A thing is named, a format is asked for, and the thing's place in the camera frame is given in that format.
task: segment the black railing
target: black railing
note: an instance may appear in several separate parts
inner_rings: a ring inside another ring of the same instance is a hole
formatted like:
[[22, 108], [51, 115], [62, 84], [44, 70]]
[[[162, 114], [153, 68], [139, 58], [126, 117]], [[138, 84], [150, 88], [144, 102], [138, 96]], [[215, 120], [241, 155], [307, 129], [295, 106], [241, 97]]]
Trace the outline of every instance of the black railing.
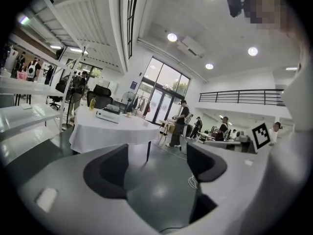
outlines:
[[282, 89], [238, 90], [200, 93], [199, 102], [245, 103], [285, 106]]
[[127, 49], [128, 58], [133, 55], [133, 27], [137, 0], [128, 0], [127, 7]]

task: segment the hanging clothes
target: hanging clothes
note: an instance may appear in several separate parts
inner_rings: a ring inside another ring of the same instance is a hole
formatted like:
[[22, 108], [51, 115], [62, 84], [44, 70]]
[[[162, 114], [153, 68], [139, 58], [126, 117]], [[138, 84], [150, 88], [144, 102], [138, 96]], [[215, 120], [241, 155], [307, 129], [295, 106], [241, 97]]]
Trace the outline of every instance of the hanging clothes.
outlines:
[[143, 115], [146, 116], [148, 112], [150, 112], [150, 102], [147, 103], [147, 106], [146, 106], [146, 109], [145, 109]]
[[146, 102], [146, 99], [144, 98], [143, 101], [142, 101], [142, 104], [140, 106], [140, 111], [141, 112], [143, 111], [143, 108], [145, 107], [145, 102]]
[[136, 108], [137, 103], [138, 103], [138, 97], [135, 99], [135, 102], [133, 103], [133, 109], [135, 109], [135, 108]]

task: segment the cable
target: cable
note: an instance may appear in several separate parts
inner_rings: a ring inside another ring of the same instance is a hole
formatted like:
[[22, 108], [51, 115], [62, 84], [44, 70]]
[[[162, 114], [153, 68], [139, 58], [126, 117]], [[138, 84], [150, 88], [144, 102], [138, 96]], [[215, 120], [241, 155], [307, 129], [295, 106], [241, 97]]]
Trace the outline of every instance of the cable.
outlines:
[[163, 231], [165, 231], [167, 229], [181, 229], [181, 228], [184, 228], [184, 227], [185, 226], [183, 226], [183, 227], [168, 227], [168, 228], [163, 229], [162, 231], [159, 231], [159, 233], [161, 233], [161, 232], [163, 232]]
[[195, 179], [195, 175], [191, 173], [191, 177], [188, 178], [188, 183], [193, 189], [198, 189], [198, 181]]

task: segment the air conditioner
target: air conditioner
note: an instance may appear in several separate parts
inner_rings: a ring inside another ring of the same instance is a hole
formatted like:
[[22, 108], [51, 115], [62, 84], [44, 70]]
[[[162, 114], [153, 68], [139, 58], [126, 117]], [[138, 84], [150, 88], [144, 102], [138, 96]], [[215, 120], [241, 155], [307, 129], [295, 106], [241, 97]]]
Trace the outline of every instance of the air conditioner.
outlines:
[[178, 49], [192, 59], [199, 58], [205, 50], [191, 37], [185, 37], [181, 42], [177, 42]]

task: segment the tree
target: tree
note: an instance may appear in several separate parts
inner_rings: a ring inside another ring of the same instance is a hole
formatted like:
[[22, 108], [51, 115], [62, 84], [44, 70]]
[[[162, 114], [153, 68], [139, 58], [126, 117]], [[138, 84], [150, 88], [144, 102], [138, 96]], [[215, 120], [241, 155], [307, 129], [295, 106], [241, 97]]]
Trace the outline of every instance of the tree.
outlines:
[[[170, 87], [171, 90], [175, 91], [176, 87], [177, 87], [177, 83], [178, 81], [175, 81], [174, 84]], [[177, 88], [177, 93], [178, 94], [181, 94], [181, 95], [184, 95], [185, 92], [186, 92], [186, 89], [187, 89], [187, 83], [180, 83], [178, 85], [178, 88]]]

